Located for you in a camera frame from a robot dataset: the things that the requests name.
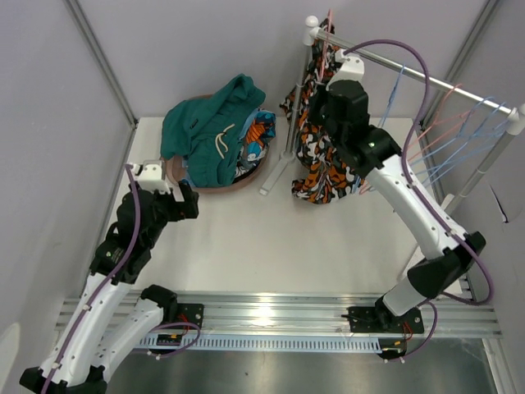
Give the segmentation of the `dark green shorts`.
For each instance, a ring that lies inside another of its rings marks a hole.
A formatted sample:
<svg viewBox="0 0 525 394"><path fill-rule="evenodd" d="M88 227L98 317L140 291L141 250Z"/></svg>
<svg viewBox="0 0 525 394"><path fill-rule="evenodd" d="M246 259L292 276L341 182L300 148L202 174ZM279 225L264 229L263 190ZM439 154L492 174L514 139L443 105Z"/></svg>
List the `dark green shorts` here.
<svg viewBox="0 0 525 394"><path fill-rule="evenodd" d="M251 77L239 74L210 97L178 103L162 123L161 157L188 157L190 176L198 188L231 185L240 133L265 98Z"/></svg>

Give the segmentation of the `colourful patchwork shorts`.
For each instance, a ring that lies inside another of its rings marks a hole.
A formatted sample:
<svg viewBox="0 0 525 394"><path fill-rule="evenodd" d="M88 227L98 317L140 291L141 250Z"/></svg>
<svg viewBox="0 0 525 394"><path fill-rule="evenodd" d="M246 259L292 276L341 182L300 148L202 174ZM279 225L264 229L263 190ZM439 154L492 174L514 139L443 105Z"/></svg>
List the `colourful patchwork shorts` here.
<svg viewBox="0 0 525 394"><path fill-rule="evenodd" d="M234 183L255 172L267 156L269 144L275 137L276 114L263 108L255 108L246 119L240 134L241 148Z"/></svg>

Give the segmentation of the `orange black camouflage shorts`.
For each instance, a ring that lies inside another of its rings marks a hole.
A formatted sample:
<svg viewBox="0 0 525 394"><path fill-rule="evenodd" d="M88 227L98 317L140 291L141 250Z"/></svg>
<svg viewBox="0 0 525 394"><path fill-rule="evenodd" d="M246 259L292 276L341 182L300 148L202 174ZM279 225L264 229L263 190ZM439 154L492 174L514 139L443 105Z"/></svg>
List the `orange black camouflage shorts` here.
<svg viewBox="0 0 525 394"><path fill-rule="evenodd" d="M363 184L357 180L354 169L340 158L327 132L308 119L314 95L340 68L336 61L339 49L316 39L302 79L295 156L306 169L306 175L292 182L291 192L294 197L312 204L335 202Z"/></svg>

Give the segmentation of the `blue wire hanger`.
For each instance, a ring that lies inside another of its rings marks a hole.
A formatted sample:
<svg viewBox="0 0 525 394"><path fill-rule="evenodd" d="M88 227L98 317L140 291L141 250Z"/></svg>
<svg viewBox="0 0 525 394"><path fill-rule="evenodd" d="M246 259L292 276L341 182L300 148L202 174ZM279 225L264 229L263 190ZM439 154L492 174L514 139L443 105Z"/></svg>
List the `blue wire hanger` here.
<svg viewBox="0 0 525 394"><path fill-rule="evenodd" d="M490 99L484 98L481 103L450 118L438 117L421 129L420 135L409 145L408 162L414 167L426 167L417 173L425 178L426 183L435 182L495 146L496 139L504 134L509 122L504 118L497 119L499 110L506 103L482 114L483 105Z"/></svg>
<svg viewBox="0 0 525 394"><path fill-rule="evenodd" d="M500 117L496 110L483 115L480 109L472 108L458 130L447 136L447 130L438 135L444 136L444 139L431 147L430 153L423 156L422 161L427 169L418 173L419 179L429 189L453 170L487 153L495 146L509 124L510 121Z"/></svg>
<svg viewBox="0 0 525 394"><path fill-rule="evenodd" d="M393 104L395 102L395 97L397 95L397 91L398 91L398 88L399 88L399 83L401 81L401 79L403 78L404 76L404 71L405 71L405 68L406 68L406 65L404 64L400 71L399 71L399 74L397 75L396 77L396 80L395 80L395 83L393 84L393 87L392 87L392 90L390 92L390 96L388 98L388 102L387 102L387 105L386 105L386 109L385 111L383 112L382 116L381 116L381 119L380 121L378 122L377 126L379 128L383 128L385 123L386 123L386 120L387 118L389 117L390 115L390 111L393 107Z"/></svg>

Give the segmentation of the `light blue shorts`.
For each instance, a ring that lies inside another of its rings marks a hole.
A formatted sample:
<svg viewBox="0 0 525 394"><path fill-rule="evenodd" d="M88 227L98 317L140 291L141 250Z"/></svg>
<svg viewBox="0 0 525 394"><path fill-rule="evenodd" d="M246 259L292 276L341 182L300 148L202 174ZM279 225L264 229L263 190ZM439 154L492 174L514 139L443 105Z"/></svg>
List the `light blue shorts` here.
<svg viewBox="0 0 525 394"><path fill-rule="evenodd" d="M243 144L238 155L238 160L235 167L235 177L231 183L231 186L253 174L257 170L261 161L263 161L264 155L266 154L267 148L262 148L262 150L259 152L256 142L249 142L248 134L252 133L252 131L255 131L254 119L254 117L247 119L240 133L240 141ZM188 157L182 157L180 162L180 170L177 171L180 173L179 176L181 180L187 181L192 186L195 186L190 176Z"/></svg>

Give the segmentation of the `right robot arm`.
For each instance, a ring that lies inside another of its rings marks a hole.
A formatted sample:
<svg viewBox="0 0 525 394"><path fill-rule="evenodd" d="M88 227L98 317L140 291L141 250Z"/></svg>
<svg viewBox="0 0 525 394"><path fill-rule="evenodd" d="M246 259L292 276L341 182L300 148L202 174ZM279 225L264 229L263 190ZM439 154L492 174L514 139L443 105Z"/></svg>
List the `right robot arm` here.
<svg viewBox="0 0 525 394"><path fill-rule="evenodd" d="M395 330L410 313L434 300L462 277L486 246L437 204L413 174L391 135L371 124L368 94L355 80L338 80L313 96L309 121L329 135L341 159L368 181L414 236L422 259L374 304L367 329Z"/></svg>

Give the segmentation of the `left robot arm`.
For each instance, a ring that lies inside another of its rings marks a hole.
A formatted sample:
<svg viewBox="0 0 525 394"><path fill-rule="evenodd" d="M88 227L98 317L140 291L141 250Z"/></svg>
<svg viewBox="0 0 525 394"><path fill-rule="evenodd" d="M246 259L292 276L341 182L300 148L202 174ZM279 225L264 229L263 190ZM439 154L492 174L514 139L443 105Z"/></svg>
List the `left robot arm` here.
<svg viewBox="0 0 525 394"><path fill-rule="evenodd" d="M143 290L125 320L113 330L107 328L167 224L199 215L198 193L185 181L178 186L181 200L171 190L149 191L136 181L130 183L117 220L95 251L73 316L49 357L22 373L22 387L33 393L104 393L147 333L158 327L200 329L183 317L177 294L159 285Z"/></svg>

